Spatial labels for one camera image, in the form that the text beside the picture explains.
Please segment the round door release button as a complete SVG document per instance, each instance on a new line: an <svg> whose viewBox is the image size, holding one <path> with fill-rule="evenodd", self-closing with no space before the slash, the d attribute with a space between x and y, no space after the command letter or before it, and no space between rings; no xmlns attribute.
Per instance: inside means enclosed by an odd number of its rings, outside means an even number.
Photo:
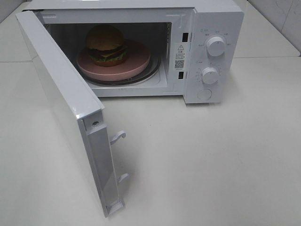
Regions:
<svg viewBox="0 0 301 226"><path fill-rule="evenodd" d="M200 101L208 101L212 97L212 91L209 89L202 89L198 92L197 97Z"/></svg>

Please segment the pink round plate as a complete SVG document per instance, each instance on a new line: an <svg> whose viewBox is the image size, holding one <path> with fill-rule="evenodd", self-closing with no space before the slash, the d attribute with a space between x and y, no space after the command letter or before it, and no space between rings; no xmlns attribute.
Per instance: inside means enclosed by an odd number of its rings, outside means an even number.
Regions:
<svg viewBox="0 0 301 226"><path fill-rule="evenodd" d="M88 55L87 48L77 56L77 64L83 74L98 81L120 81L132 78L141 73L149 64L151 53L148 48L134 40L125 40L127 45L126 60L115 66L96 65Z"/></svg>

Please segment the white microwave door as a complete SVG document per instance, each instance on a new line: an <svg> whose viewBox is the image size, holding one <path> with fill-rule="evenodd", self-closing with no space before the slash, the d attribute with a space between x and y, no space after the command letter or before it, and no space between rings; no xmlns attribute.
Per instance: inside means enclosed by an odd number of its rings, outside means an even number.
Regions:
<svg viewBox="0 0 301 226"><path fill-rule="evenodd" d="M126 133L108 135L104 105L32 11L16 14L24 41L44 93L70 149L89 166L88 179L97 190L103 214L124 207L123 185L129 175L116 176L111 146Z"/></svg>

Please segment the toy burger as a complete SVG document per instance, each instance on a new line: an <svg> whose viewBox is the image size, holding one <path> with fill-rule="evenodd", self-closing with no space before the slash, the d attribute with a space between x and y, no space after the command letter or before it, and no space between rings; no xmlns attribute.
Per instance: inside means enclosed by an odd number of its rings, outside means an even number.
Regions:
<svg viewBox="0 0 301 226"><path fill-rule="evenodd" d="M116 66L127 59L124 36L112 25L94 26L87 33L85 44L89 57L98 66Z"/></svg>

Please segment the glass microwave turntable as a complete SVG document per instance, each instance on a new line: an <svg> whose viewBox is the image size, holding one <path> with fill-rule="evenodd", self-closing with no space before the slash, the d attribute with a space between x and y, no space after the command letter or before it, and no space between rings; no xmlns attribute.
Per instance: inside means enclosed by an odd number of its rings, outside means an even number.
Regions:
<svg viewBox="0 0 301 226"><path fill-rule="evenodd" d="M137 74L134 77L120 80L120 81L100 81L100 80L87 77L86 75L84 75L83 77L85 78L85 80L88 80L89 82L99 86L114 87L114 86L133 85L133 84L138 84L139 82L146 81L149 78L151 78L159 70L160 63L161 63L160 58L152 56L147 67L141 73Z"/></svg>

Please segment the lower white control knob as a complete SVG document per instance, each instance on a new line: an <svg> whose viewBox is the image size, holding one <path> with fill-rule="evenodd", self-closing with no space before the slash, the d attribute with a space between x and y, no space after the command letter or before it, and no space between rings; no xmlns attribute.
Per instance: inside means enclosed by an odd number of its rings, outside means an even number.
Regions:
<svg viewBox="0 0 301 226"><path fill-rule="evenodd" d="M201 73L201 79L204 84L212 85L219 79L219 74L214 67L207 67Z"/></svg>

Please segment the white control knob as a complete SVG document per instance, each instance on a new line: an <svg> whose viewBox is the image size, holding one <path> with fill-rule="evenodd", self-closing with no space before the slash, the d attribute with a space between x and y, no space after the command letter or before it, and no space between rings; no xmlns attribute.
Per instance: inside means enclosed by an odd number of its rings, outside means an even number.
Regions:
<svg viewBox="0 0 301 226"><path fill-rule="evenodd" d="M201 73L201 79L204 84L212 85L219 79L219 74L214 67L207 67Z"/></svg>
<svg viewBox="0 0 301 226"><path fill-rule="evenodd" d="M225 52L226 40L220 35L214 35L209 37L206 41L207 53L212 57L218 57Z"/></svg>

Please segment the white microwave oven body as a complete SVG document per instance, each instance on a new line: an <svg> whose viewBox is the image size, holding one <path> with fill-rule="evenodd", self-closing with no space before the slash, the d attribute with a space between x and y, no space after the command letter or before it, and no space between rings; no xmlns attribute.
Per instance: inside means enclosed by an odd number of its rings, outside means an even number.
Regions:
<svg viewBox="0 0 301 226"><path fill-rule="evenodd" d="M187 104L218 103L229 74L244 13L231 0L33 0L22 11L34 12L73 64L86 48L87 33L96 25L120 30L124 39L145 45L151 57L161 60L148 80L127 86L99 86L85 80L98 97L183 96ZM206 50L209 37L226 40L225 52L217 57ZM214 67L219 79L202 82L201 73ZM197 97L212 91L208 101Z"/></svg>

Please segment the upper white control knob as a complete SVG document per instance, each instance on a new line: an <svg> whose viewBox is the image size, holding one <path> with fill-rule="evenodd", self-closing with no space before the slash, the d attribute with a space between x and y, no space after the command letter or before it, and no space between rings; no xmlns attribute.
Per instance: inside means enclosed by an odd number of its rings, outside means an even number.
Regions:
<svg viewBox="0 0 301 226"><path fill-rule="evenodd" d="M214 35L209 37L206 41L207 53L212 57L218 57L225 52L226 40L220 35Z"/></svg>

